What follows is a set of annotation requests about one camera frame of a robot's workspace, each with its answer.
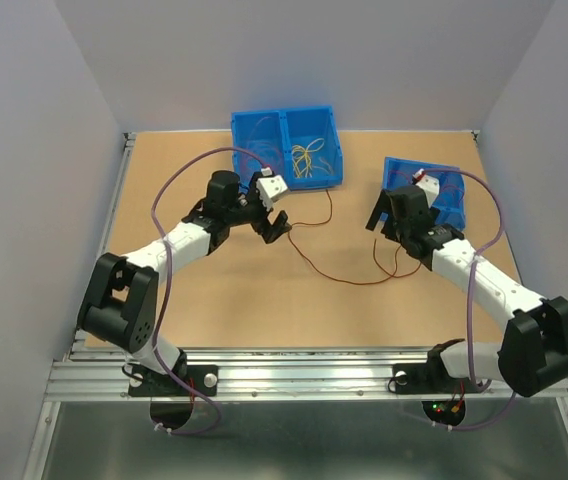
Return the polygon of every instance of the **screw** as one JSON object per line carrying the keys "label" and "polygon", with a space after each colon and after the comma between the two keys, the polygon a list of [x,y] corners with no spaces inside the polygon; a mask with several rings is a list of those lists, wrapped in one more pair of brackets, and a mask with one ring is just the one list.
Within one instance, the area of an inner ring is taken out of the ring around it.
{"label": "screw", "polygon": [[395,378],[395,383],[397,383],[398,385],[406,385],[408,383],[408,380],[406,379],[406,372],[402,370],[397,372],[394,378]]}
{"label": "screw", "polygon": [[204,375],[204,385],[208,388],[212,388],[217,385],[217,377],[214,373],[207,373]]}

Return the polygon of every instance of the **metal panel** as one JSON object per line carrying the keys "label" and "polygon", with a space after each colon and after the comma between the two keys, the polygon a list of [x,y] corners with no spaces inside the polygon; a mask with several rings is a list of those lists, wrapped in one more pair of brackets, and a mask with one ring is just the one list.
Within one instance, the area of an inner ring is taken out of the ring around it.
{"label": "metal panel", "polygon": [[[467,421],[483,420],[503,403],[470,401]],[[568,438],[555,400],[519,400],[504,421],[474,433],[448,433],[406,415],[420,408],[225,405],[219,430],[198,439],[154,432],[144,403],[69,403],[44,478],[568,479]],[[194,423],[210,422],[204,413]]]}

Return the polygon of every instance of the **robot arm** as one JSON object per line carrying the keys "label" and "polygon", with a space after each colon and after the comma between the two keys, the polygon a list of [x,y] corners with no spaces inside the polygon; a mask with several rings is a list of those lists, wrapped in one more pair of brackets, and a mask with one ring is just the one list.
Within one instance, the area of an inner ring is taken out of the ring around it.
{"label": "robot arm", "polygon": [[[171,272],[167,272],[163,239],[122,256],[102,255],[80,307],[78,328],[119,346],[146,368],[165,374],[153,353],[151,338],[158,286],[167,275],[213,253],[228,238],[232,227],[250,224],[265,243],[274,242],[291,228],[284,211],[272,224],[268,219],[274,203],[288,193],[280,175],[263,169],[253,175],[246,194],[240,193],[239,186],[237,174],[213,173],[206,196],[166,234],[172,254]],[[161,336],[157,348],[173,372],[183,377],[186,354]]]}
{"label": "robot arm", "polygon": [[[374,230],[386,213],[386,238],[466,292],[475,249],[452,226],[435,225],[438,193],[437,179],[418,172],[414,185],[380,193],[366,228]],[[473,344],[477,377],[505,381],[526,397],[568,377],[568,301],[548,300],[521,286],[484,257],[476,262],[475,301],[504,332],[501,345]],[[426,364],[408,369],[404,390],[437,391],[452,379],[468,378],[467,347],[462,340],[434,347]]]}

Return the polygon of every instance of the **brown wire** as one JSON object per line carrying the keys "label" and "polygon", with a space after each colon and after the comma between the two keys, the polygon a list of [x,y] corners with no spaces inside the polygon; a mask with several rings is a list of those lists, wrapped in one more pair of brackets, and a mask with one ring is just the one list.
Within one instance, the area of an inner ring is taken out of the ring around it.
{"label": "brown wire", "polygon": [[[333,219],[333,199],[331,198],[331,194],[329,193],[328,190],[326,190],[326,196],[328,197],[328,201],[329,201],[329,214],[328,214],[328,218],[326,220],[323,220],[321,222],[317,222],[317,223],[307,223],[307,222],[295,222],[291,225],[291,227],[296,227],[296,226],[304,226],[304,227],[319,227],[320,225],[326,225],[327,223],[329,223],[332,219]],[[381,280],[375,280],[372,282],[354,282],[352,280],[345,280],[343,278],[337,278],[337,277],[333,277],[327,273],[322,272],[319,268],[317,268],[317,266],[313,263],[313,261],[308,258],[304,252],[302,252],[302,250],[300,249],[300,247],[297,246],[297,244],[293,241],[293,238],[291,237],[291,231],[289,231],[287,233],[288,236],[288,241],[291,242],[291,245],[293,246],[293,248],[297,251],[297,253],[300,255],[300,257],[302,257],[304,260],[306,260],[308,262],[308,264],[311,266],[311,268],[313,270],[315,270],[317,273],[319,273],[320,275],[322,275],[324,278],[327,278],[329,280],[333,280],[334,282],[339,282],[339,283],[347,283],[349,285],[357,285],[357,286],[364,286],[364,285],[379,285],[380,283],[384,283],[388,280],[390,280],[391,278],[404,278],[404,277],[408,277],[410,275],[413,275],[414,273],[416,273],[420,267],[422,266],[422,264],[418,264],[417,268],[415,270],[413,270],[410,273],[406,273],[404,275],[398,275],[396,276],[395,274],[397,273],[397,255],[400,251],[401,245],[397,247],[397,249],[395,250],[395,270],[393,270],[393,273],[388,272],[384,267],[382,267],[382,265],[379,263],[379,261],[377,260],[377,239],[373,241],[373,260],[375,261],[375,264],[378,266],[378,268],[380,270],[382,270],[384,273],[386,273],[386,275],[388,275],[386,278],[383,278]]]}

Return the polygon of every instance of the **thin cable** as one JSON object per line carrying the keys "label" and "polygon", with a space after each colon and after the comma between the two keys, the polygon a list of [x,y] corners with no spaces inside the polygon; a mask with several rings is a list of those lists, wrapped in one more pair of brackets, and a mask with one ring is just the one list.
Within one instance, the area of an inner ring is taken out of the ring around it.
{"label": "thin cable", "polygon": [[171,371],[171,368],[166,364],[166,362],[164,361],[164,359],[160,355],[160,352],[157,348],[157,339],[158,339],[159,334],[160,334],[160,328],[162,327],[162,323],[164,322],[164,316],[166,315],[166,308],[168,307],[168,301],[169,301],[169,298],[171,296],[171,287],[173,285],[173,281],[172,281],[172,277],[173,277],[172,246],[171,246],[170,242],[168,241],[168,239],[166,238],[166,231],[164,230],[164,227],[162,227],[162,224],[157,219],[157,205],[159,204],[159,202],[162,198],[162,195],[164,195],[164,192],[166,192],[168,187],[186,169],[190,168],[192,165],[199,162],[200,160],[203,160],[206,157],[209,157],[211,155],[214,155],[214,154],[220,153],[220,152],[243,153],[244,155],[248,155],[250,157],[253,157],[255,160],[257,160],[260,163],[260,165],[264,166],[264,162],[262,161],[262,159],[260,157],[258,157],[253,152],[246,150],[244,148],[220,147],[220,148],[210,150],[208,152],[204,152],[201,155],[198,155],[197,157],[195,157],[193,160],[190,160],[189,162],[182,165],[173,175],[171,175],[169,177],[168,180],[166,180],[164,185],[162,185],[162,187],[160,188],[159,192],[157,192],[157,195],[155,196],[155,200],[153,200],[153,205],[151,206],[151,219],[153,220],[153,223],[155,224],[155,228],[159,232],[160,238],[162,239],[162,242],[164,243],[164,248],[166,249],[166,264],[167,264],[166,289],[164,290],[164,298],[162,299],[162,306],[160,307],[160,313],[157,317],[157,325],[155,326],[155,330],[153,331],[153,335],[151,336],[151,346],[153,347],[153,353],[155,354],[155,358],[157,359],[157,363],[160,364],[160,366],[164,369],[166,374],[175,383],[177,383],[180,387],[182,387],[187,392],[191,393],[192,395],[195,395],[196,397],[201,398],[206,403],[211,405],[215,409],[215,412],[217,413],[215,421],[207,427],[200,428],[198,430],[193,430],[193,431],[190,431],[190,432],[181,432],[179,430],[172,430],[172,431],[169,432],[171,435],[199,435],[201,433],[205,433],[205,432],[208,432],[210,430],[213,430],[215,427],[217,427],[219,425],[220,421],[222,420],[222,410],[217,405],[217,403],[214,402],[213,400],[211,400],[208,396],[204,395],[203,393],[198,392],[197,390],[195,390],[195,388],[191,387],[188,383],[186,383],[180,377],[175,375]]}
{"label": "thin cable", "polygon": [[426,168],[424,169],[424,173],[459,173],[466,177],[472,178],[476,182],[478,182],[484,189],[489,193],[493,202],[495,203],[495,208],[497,208],[497,215],[499,217],[500,225],[495,234],[490,241],[482,245],[478,248],[475,253],[473,254],[473,260],[471,261],[471,270],[468,276],[468,294],[466,296],[466,344],[467,344],[467,354],[468,354],[468,373],[473,385],[476,385],[480,392],[485,391],[491,381],[482,384],[477,382],[477,378],[475,377],[475,357],[473,356],[473,297],[475,295],[475,275],[477,272],[477,260],[478,257],[482,255],[488,248],[492,247],[497,243],[500,237],[504,234],[504,222],[502,218],[502,204],[500,203],[499,199],[495,192],[488,186],[484,180],[480,177],[475,175],[474,173],[467,172],[464,170],[458,170],[454,168]]}
{"label": "thin cable", "polygon": [[[296,227],[296,226],[304,226],[304,227],[318,227],[320,225],[326,225],[327,223],[329,223],[332,219],[333,219],[333,199],[331,197],[331,194],[329,193],[328,190],[325,190],[326,192],[326,196],[328,197],[328,201],[329,201],[329,214],[328,214],[328,218],[326,220],[322,220],[321,222],[317,222],[317,223],[307,223],[307,222],[295,222],[293,225],[291,225],[292,227]],[[378,266],[378,268],[380,270],[382,270],[384,273],[386,273],[387,278],[383,278],[381,280],[375,280],[372,282],[355,282],[352,280],[345,280],[342,278],[337,278],[337,277],[333,277],[327,273],[322,272],[316,265],[315,263],[313,263],[313,261],[304,254],[304,252],[302,252],[302,249],[293,241],[293,237],[291,236],[291,231],[289,231],[287,233],[288,236],[288,240],[291,243],[291,245],[293,246],[293,248],[297,251],[297,253],[300,255],[300,257],[302,257],[304,260],[306,260],[308,262],[308,264],[311,266],[311,268],[313,270],[315,270],[317,273],[319,273],[320,275],[322,275],[324,278],[327,278],[328,280],[332,280],[334,282],[339,282],[339,283],[347,283],[349,285],[355,285],[355,286],[366,286],[366,285],[378,285],[380,283],[384,283],[388,280],[390,280],[391,278],[404,278],[404,277],[408,277],[413,275],[414,273],[416,273],[420,267],[421,267],[421,263],[418,264],[417,268],[415,270],[413,270],[410,273],[406,273],[404,275],[396,275],[397,273],[397,268],[398,268],[398,258],[397,255],[400,251],[401,245],[397,247],[397,249],[395,250],[395,270],[393,271],[393,273],[390,273],[389,271],[387,271],[384,267],[382,267],[382,265],[379,263],[379,261],[377,260],[377,240],[373,241],[373,260],[375,262],[375,264]]]}
{"label": "thin cable", "polygon": [[295,175],[295,178],[312,177],[314,170],[320,170],[326,175],[333,175],[333,167],[323,158],[320,157],[319,161],[324,165],[324,167],[313,164],[311,153],[316,153],[322,150],[322,148],[324,148],[324,144],[324,139],[319,137],[309,143],[306,147],[303,147],[302,145],[293,145],[291,154],[293,157],[293,174]]}

